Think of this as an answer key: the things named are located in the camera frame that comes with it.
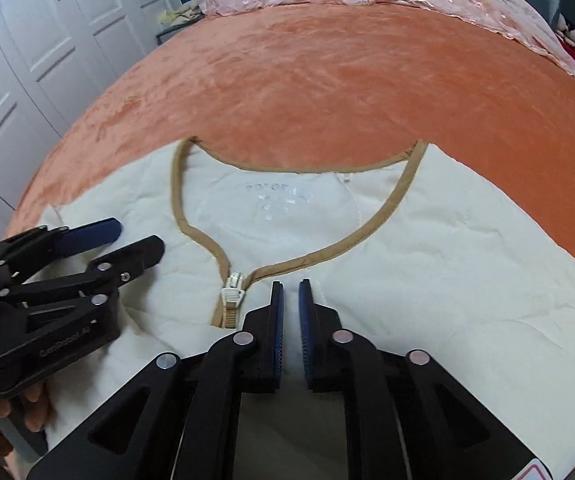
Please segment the metal pin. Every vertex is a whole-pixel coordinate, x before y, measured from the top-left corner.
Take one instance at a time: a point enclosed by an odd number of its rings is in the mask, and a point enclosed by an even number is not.
[[[176,355],[174,354],[162,354],[156,358],[156,365],[161,368],[161,370],[167,370],[172,368],[176,364]]]
[[[354,334],[349,330],[337,330],[331,335],[337,343],[349,343],[354,339]]]
[[[410,352],[409,358],[410,362],[419,366],[426,365],[430,361],[429,354],[423,350],[414,350]]]
[[[92,304],[99,306],[105,303],[108,300],[108,297],[105,294],[97,294],[96,296],[92,297]]]
[[[232,340],[240,346],[249,345],[252,341],[254,341],[254,336],[249,332],[239,332],[234,334],[234,338]]]

